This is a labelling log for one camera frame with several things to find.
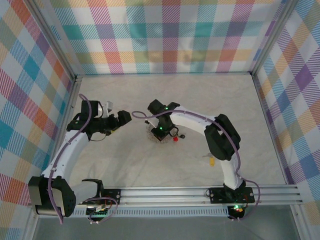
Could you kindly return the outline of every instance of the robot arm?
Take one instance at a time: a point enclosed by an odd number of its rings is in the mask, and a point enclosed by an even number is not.
[[[99,109],[100,102],[89,102],[92,115],[86,127],[70,142],[70,139],[84,126],[89,116],[88,103],[82,101],[81,112],[68,124],[63,143],[53,161],[42,172],[41,176],[33,176],[28,183],[33,211],[38,215],[57,215],[48,195],[48,180],[53,163],[59,154],[61,156],[52,176],[51,188],[54,202],[62,216],[69,217],[77,204],[92,197],[100,197],[100,193],[104,188],[101,180],[84,179],[78,185],[70,187],[69,180],[72,170],[80,153],[88,145],[94,133],[99,132],[109,136],[113,131],[130,122],[131,116],[129,112],[122,110],[117,113],[118,117],[115,117],[114,114],[109,114],[111,110],[107,107],[102,110],[107,117],[103,117],[104,114],[97,117],[99,110],[101,110]]]
[[[153,135],[159,140],[163,140],[175,126],[183,126],[194,130],[205,136],[210,152],[213,156],[220,160],[224,175],[224,186],[230,190],[237,190],[243,184],[243,181],[236,174],[238,160],[235,151],[232,148],[229,140],[224,134],[220,134],[214,124],[205,120],[211,119],[217,121],[227,133],[231,136],[237,149],[239,149],[240,136],[227,118],[220,114],[218,117],[208,116],[190,111],[175,102],[171,102],[168,106],[163,105],[158,100],[150,103],[148,110],[153,115],[159,115],[165,111],[175,110],[157,117],[158,123],[153,123],[155,128],[152,129]],[[204,119],[185,112],[201,115]]]

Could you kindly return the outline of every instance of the purple cable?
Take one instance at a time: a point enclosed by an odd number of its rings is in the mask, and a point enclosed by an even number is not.
[[[104,219],[102,219],[101,221],[98,221],[98,222],[97,222],[97,221],[93,221],[93,220],[91,219],[92,213],[89,214],[90,223],[94,223],[94,224],[100,224],[100,223],[103,223],[103,222],[107,221],[109,218],[111,218],[113,215],[116,214],[116,211],[117,211],[117,209],[118,209],[118,202],[117,202],[117,200],[115,200],[115,199],[112,198],[112,197],[108,197],[108,196],[88,198],[88,199],[85,200],[85,201],[97,201],[97,200],[111,200],[111,201],[113,201],[113,202],[115,203],[115,209],[113,210],[113,212],[112,212],[109,216],[105,217]]]
[[[64,223],[64,217],[62,216],[61,214],[61,211],[59,210],[56,202],[55,202],[55,199],[54,199],[54,196],[53,196],[53,193],[52,193],[52,187],[51,187],[51,182],[52,182],[52,177],[54,175],[54,172],[56,171],[56,167],[57,167],[57,164],[59,162],[59,159],[61,157],[61,155],[64,153],[65,149],[67,148],[68,145],[71,144],[71,142],[83,131],[83,129],[85,129],[85,127],[88,125],[88,123],[90,122],[90,119],[91,119],[91,115],[92,115],[92,109],[91,109],[91,104],[88,100],[88,98],[86,98],[86,96],[82,95],[82,94],[79,94],[79,97],[82,99],[82,100],[85,100],[87,103],[88,103],[88,106],[89,106],[89,116],[88,116],[88,119],[86,120],[85,124],[80,128],[80,130],[72,137],[69,139],[68,142],[65,143],[65,145],[62,147],[61,151],[58,153],[54,163],[53,163],[53,166],[50,170],[50,175],[49,175],[49,179],[48,179],[48,194],[49,194],[49,199],[50,199],[50,202],[56,212],[56,214],[58,215],[59,217],[59,220],[60,220],[60,224],[63,224]]]
[[[257,209],[257,206],[260,202],[260,197],[261,197],[261,191],[260,191],[260,187],[259,185],[255,182],[255,181],[252,181],[252,180],[247,180],[245,178],[243,178],[242,176],[240,176],[238,174],[238,171],[240,169],[240,166],[241,166],[241,160],[240,160],[240,155],[239,155],[239,152],[238,152],[238,149],[234,143],[234,141],[232,140],[232,138],[230,137],[230,135],[227,133],[227,131],[217,122],[215,122],[214,120],[210,119],[210,118],[206,118],[205,116],[201,116],[197,113],[194,113],[194,112],[191,112],[191,111],[184,111],[184,110],[168,110],[168,111],[164,111],[164,112],[161,112],[159,114],[156,114],[156,115],[152,115],[152,116],[147,116],[143,111],[133,111],[131,113],[131,115],[137,119],[152,119],[152,118],[156,118],[156,117],[159,117],[161,115],[164,115],[164,114],[168,114],[168,113],[182,113],[182,114],[188,114],[188,115],[191,115],[191,116],[194,116],[194,117],[197,117],[197,118],[200,118],[200,119],[203,119],[205,121],[209,121],[210,123],[213,123],[214,125],[216,125],[219,129],[221,129],[221,131],[224,133],[224,135],[226,136],[226,138],[229,140],[234,152],[235,152],[235,155],[236,155],[236,158],[238,159],[238,167],[236,168],[235,170],[235,175],[237,175],[240,179],[243,179],[245,180],[246,182],[249,182],[249,183],[252,183],[254,185],[256,185],[256,188],[258,190],[258,199],[256,200],[255,202],[255,205],[254,205],[254,209],[249,212],[246,216],[244,216],[242,218],[242,220],[246,219],[247,217],[249,217],[251,214],[254,213],[254,211]]]

